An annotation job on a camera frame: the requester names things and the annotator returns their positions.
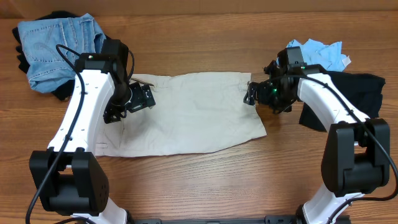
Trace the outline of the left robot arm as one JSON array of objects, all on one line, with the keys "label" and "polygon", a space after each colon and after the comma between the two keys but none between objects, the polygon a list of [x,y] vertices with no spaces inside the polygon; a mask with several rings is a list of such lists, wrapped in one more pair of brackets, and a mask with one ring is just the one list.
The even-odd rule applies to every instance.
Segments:
[{"label": "left robot arm", "polygon": [[131,214],[109,197],[109,180],[94,155],[103,123],[120,122],[128,113],[155,106],[151,84],[130,82],[127,58],[133,53],[117,39],[106,39],[101,52],[78,54],[72,98],[46,151],[33,151],[29,169],[37,191],[34,205],[56,212],[64,223],[133,223]]}]

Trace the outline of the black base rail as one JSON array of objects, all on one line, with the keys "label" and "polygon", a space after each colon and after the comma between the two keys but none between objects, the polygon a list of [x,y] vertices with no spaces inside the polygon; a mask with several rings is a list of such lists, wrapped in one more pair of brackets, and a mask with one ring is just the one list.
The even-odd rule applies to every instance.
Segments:
[{"label": "black base rail", "polygon": [[233,219],[197,219],[197,220],[134,220],[134,224],[303,224],[295,215],[268,215],[264,218],[233,218]]}]

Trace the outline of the crumpled black t-shirt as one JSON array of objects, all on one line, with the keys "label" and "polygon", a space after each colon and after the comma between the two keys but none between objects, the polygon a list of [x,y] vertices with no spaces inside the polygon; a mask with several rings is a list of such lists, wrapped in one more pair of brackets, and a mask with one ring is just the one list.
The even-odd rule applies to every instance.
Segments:
[{"label": "crumpled black t-shirt", "polygon": [[328,71],[333,84],[357,109],[370,118],[378,118],[382,106],[384,78],[368,73]]}]

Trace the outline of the crumpled light blue t-shirt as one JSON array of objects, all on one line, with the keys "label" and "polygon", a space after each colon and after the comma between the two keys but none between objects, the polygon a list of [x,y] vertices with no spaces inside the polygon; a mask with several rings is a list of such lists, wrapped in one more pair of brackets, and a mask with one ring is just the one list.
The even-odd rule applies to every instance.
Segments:
[{"label": "crumpled light blue t-shirt", "polygon": [[294,39],[286,47],[300,47],[303,61],[307,65],[319,64],[327,71],[342,72],[351,63],[349,56],[341,53],[342,41],[327,45],[308,39],[306,43],[301,44]]}]

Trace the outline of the beige khaki shorts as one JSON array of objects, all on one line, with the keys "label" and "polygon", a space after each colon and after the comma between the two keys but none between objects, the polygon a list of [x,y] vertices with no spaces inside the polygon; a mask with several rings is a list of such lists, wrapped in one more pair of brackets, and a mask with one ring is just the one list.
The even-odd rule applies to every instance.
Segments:
[{"label": "beige khaki shorts", "polygon": [[255,107],[243,101],[250,73],[135,74],[134,78],[151,84],[155,106],[103,125],[96,156],[211,153],[267,134]]}]

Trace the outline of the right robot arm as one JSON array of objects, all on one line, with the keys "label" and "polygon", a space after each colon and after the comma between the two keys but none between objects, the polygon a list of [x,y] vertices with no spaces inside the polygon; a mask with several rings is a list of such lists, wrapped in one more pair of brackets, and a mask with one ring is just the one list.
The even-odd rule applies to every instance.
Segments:
[{"label": "right robot arm", "polygon": [[328,132],[321,164],[323,183],[295,214],[269,215],[265,223],[350,223],[342,212],[354,202],[388,201],[397,196],[373,197],[387,185],[397,167],[390,156],[390,129],[383,119],[371,119],[352,105],[319,64],[305,63],[300,47],[280,51],[264,73],[268,80],[249,82],[245,104],[269,106],[275,114],[292,104],[308,105]]}]

